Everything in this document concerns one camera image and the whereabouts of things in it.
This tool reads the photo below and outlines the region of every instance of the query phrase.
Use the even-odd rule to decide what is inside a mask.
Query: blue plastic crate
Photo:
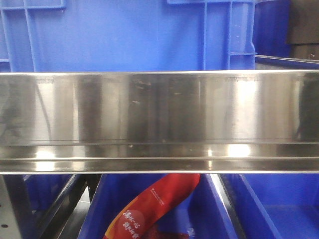
[[[253,69],[254,0],[0,0],[0,71]]]
[[[319,174],[232,174],[226,185],[247,239],[319,238]]]
[[[78,239],[101,239],[113,218],[160,174],[103,175]],[[191,239],[237,239],[212,179],[202,175],[195,191],[157,222],[159,230]]]
[[[290,0],[257,0],[253,42],[259,55],[289,57]]]
[[[27,187],[32,210],[48,209],[60,193],[70,175],[26,175]]]

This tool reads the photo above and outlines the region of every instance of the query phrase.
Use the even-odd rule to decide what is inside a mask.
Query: brushed metal surface
[[[0,172],[319,171],[319,71],[0,74]]]

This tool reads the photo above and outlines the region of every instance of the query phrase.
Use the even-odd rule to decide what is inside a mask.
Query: red bag
[[[200,174],[172,173],[134,198],[112,221],[103,239],[139,239],[159,218],[184,201]]]

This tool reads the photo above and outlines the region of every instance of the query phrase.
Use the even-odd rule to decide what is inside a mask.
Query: shelf lip
[[[234,156],[232,145],[245,145],[251,156]],[[194,145],[165,145],[171,153],[165,156],[142,157],[138,150],[135,155],[128,151],[123,156],[107,155],[108,151],[118,149],[118,145],[86,146],[85,152],[91,156],[79,156],[81,146],[25,146],[0,148],[1,174],[64,174],[64,173],[306,173],[319,172],[319,144],[208,144],[199,145],[197,150],[189,151]]]
[[[2,159],[1,174],[92,173],[318,173],[319,157]]]

